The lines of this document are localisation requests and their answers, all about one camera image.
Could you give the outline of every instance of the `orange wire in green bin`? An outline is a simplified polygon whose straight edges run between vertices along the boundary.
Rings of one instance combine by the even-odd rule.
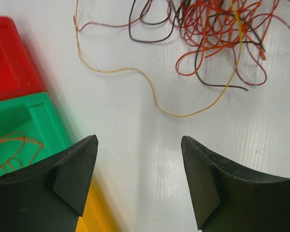
[[[8,171],[6,171],[6,169],[5,169],[6,166],[9,166],[12,171],[15,171],[15,168],[11,165],[12,160],[16,160],[19,163],[18,169],[22,168],[22,162],[16,156],[21,151],[21,149],[24,147],[25,143],[34,144],[34,145],[39,146],[37,151],[32,155],[29,163],[26,166],[31,165],[34,158],[39,153],[39,151],[45,147],[44,144],[42,144],[39,140],[34,139],[34,138],[30,138],[30,137],[26,137],[22,132],[13,132],[13,133],[10,133],[10,134],[7,134],[7,135],[1,137],[0,138],[0,145],[3,143],[12,142],[12,141],[20,141],[21,145],[20,145],[19,149],[10,158],[8,158],[4,164],[0,163],[0,169],[2,169],[4,171],[4,173],[8,173]]]

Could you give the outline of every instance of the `white table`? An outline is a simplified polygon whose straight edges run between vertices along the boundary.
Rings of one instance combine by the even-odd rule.
[[[138,0],[140,12],[145,1]],[[0,0],[0,15],[14,19],[44,78],[74,142],[97,134],[94,174],[125,232],[197,231],[180,142],[189,135],[208,148],[247,167],[290,177],[290,32],[273,19],[265,39],[268,82],[249,92],[228,89],[218,104],[190,118],[159,112],[145,79],[137,73],[94,73],[77,56],[73,25],[75,0]],[[89,20],[127,23],[132,0],[80,0],[79,24]],[[148,20],[161,19],[166,1],[154,1]],[[281,0],[277,14],[290,24],[290,3]],[[160,38],[170,24],[148,30],[132,28],[142,39]],[[132,42],[127,29],[89,26],[81,35],[85,58],[99,69],[134,67],[153,81],[165,109],[186,114],[201,109],[221,89],[203,86],[195,76],[179,77],[174,65],[188,51],[176,31],[170,43]],[[191,71],[194,58],[182,64]],[[240,70],[261,80],[247,52]],[[232,57],[209,58],[200,74],[226,83]],[[233,83],[241,84],[236,77]]]

